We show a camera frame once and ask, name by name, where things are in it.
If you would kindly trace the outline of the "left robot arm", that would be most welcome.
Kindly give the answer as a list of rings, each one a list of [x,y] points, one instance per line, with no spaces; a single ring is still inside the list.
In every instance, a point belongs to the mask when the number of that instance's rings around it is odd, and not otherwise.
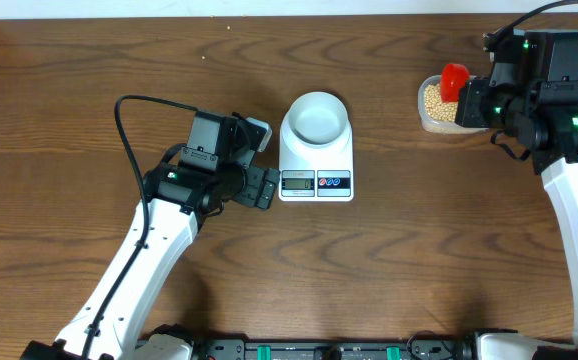
[[[188,143],[139,175],[141,200],[125,240],[92,295],[52,344],[30,342],[25,359],[190,359],[190,341],[140,333],[163,284],[204,221],[227,202],[270,207],[275,169],[253,166],[272,130],[238,114],[194,115]]]

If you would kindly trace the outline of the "red plastic measuring scoop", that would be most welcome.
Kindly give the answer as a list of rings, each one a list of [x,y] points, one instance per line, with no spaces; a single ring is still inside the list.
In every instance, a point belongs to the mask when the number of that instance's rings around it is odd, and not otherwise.
[[[460,89],[470,79],[470,73],[462,64],[449,63],[442,71],[440,79],[440,96],[443,102],[457,102]]]

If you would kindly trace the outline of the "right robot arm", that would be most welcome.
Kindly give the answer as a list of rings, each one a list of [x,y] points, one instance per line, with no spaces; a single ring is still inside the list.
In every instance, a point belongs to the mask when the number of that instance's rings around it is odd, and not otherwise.
[[[484,37],[492,70],[459,91],[457,125],[487,128],[524,147],[554,208],[573,295],[572,344],[513,330],[477,330],[459,359],[578,359],[578,31],[499,30]]]

